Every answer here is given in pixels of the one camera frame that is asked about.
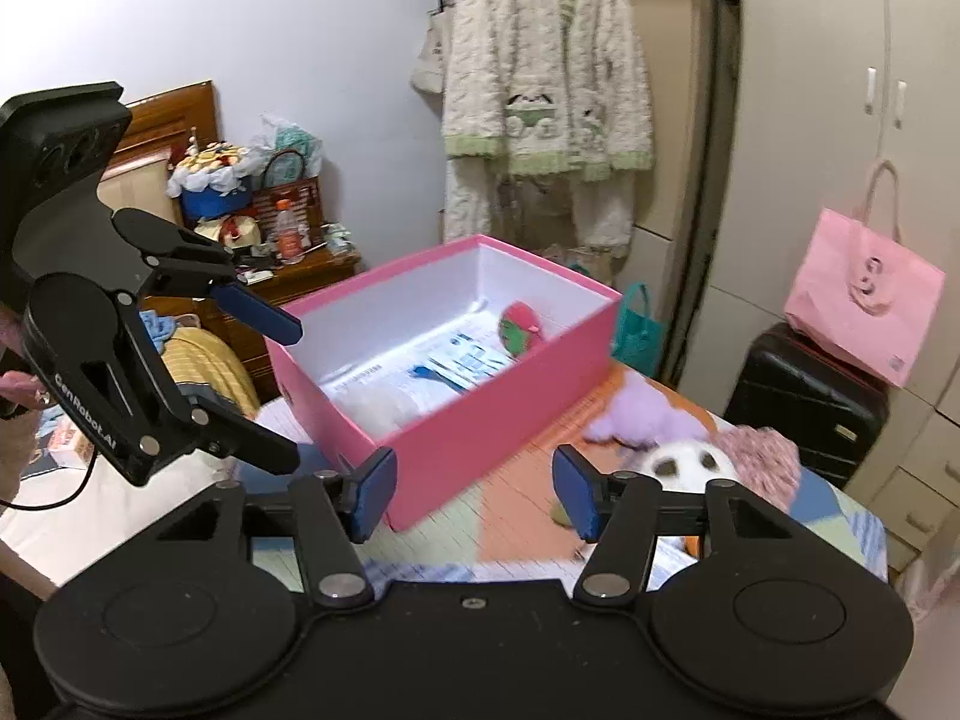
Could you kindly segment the person's left hand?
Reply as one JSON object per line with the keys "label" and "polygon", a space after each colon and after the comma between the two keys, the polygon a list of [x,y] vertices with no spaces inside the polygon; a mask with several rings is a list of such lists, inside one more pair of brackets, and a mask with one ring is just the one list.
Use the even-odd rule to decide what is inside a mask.
{"label": "person's left hand", "polygon": [[13,310],[2,307],[2,418],[13,419],[26,411],[43,411],[49,394],[23,358],[21,322]]}

